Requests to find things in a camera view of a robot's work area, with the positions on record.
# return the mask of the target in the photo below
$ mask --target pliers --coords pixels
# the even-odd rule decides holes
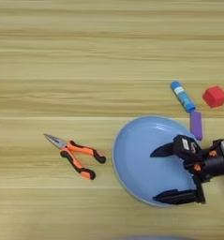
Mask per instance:
[[[95,179],[96,174],[94,171],[84,168],[83,165],[79,162],[79,160],[77,160],[76,157],[72,154],[72,152],[79,152],[89,156],[93,156],[95,160],[97,160],[99,163],[106,162],[106,158],[93,148],[78,145],[73,141],[67,142],[63,139],[56,138],[49,134],[44,134],[44,136],[52,144],[61,149],[60,152],[61,157],[66,158],[70,162],[70,164],[74,167],[74,169],[83,177],[93,180]]]

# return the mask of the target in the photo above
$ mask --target orange pliers handle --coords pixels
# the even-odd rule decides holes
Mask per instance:
[[[61,156],[63,158],[66,158],[79,174],[91,180],[95,179],[95,172],[90,169],[84,168],[83,165],[79,162],[79,160],[77,160],[71,152],[80,152],[89,156],[93,156],[99,163],[105,163],[106,161],[106,158],[101,155],[97,150],[77,145],[73,141],[68,142],[67,146],[62,149]]]
[[[76,144],[74,141],[70,141],[67,144],[67,148],[71,151],[71,152],[79,152],[79,153],[83,153],[89,156],[94,157],[94,159],[96,161],[98,161],[99,163],[105,163],[106,158],[104,157],[103,154],[99,153],[97,150],[95,150],[94,148],[90,148],[88,146],[81,146]]]

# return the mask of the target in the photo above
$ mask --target wood grain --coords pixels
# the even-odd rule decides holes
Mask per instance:
[[[169,88],[179,79],[203,114],[204,146],[224,137],[224,1],[0,1],[0,240],[114,239],[165,234],[224,239],[224,177],[206,205],[159,209],[118,182],[112,143],[134,117],[188,126]],[[48,132],[108,157],[95,182],[77,175]]]

